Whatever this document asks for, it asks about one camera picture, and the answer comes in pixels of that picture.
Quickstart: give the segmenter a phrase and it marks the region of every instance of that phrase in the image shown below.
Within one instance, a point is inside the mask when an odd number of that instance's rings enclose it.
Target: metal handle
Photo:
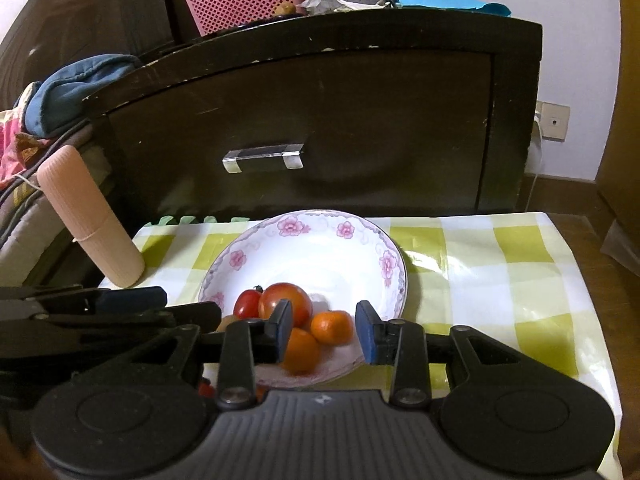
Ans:
[[[300,170],[304,144],[279,144],[245,150],[231,150],[222,159],[227,173]]]

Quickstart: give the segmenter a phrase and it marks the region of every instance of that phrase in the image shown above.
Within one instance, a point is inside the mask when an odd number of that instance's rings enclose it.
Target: tablecloth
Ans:
[[[616,433],[599,469],[622,478],[615,449],[622,408],[591,298],[567,246],[544,213],[446,218],[370,218],[401,248],[408,270],[402,316],[431,333],[466,324],[600,393]],[[133,238],[145,273],[169,304],[197,301],[207,269],[226,245],[257,222],[147,226]],[[101,286],[116,288],[105,279]],[[443,365],[430,365],[433,393],[446,395]],[[363,365],[326,389],[377,388],[388,394],[390,368]]]

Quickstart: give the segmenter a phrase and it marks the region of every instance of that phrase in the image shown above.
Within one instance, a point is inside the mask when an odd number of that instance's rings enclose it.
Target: pink fabric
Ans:
[[[24,113],[35,90],[36,83],[31,83],[15,108],[0,112],[0,190],[9,185],[14,175],[33,166],[51,142],[33,137],[24,127]]]

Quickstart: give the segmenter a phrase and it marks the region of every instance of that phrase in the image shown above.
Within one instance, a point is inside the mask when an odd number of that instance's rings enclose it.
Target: cylindrical container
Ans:
[[[133,285],[145,263],[73,146],[63,146],[38,168],[44,195],[89,258],[111,282]]]

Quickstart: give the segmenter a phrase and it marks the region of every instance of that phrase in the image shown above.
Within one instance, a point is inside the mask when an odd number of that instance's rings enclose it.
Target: white cable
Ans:
[[[542,126],[540,126],[540,117],[542,114],[540,112],[536,112],[533,115],[533,122],[538,125],[538,135],[540,136],[540,161],[538,162],[538,168],[536,170],[536,174],[533,176],[533,182],[531,183],[531,189],[529,190],[529,197],[527,198],[527,205],[524,208],[524,211],[527,212],[529,210],[529,203],[531,202],[531,197],[533,196],[533,189],[536,187],[536,180],[538,179],[538,175],[542,170]]]
[[[22,180],[25,184],[28,184],[29,186],[33,187],[33,189],[37,189],[38,191],[42,191],[41,187],[36,186],[33,182],[31,182],[28,178],[26,178],[25,176],[21,175],[20,173],[16,173],[14,176],[16,176],[17,178]]]

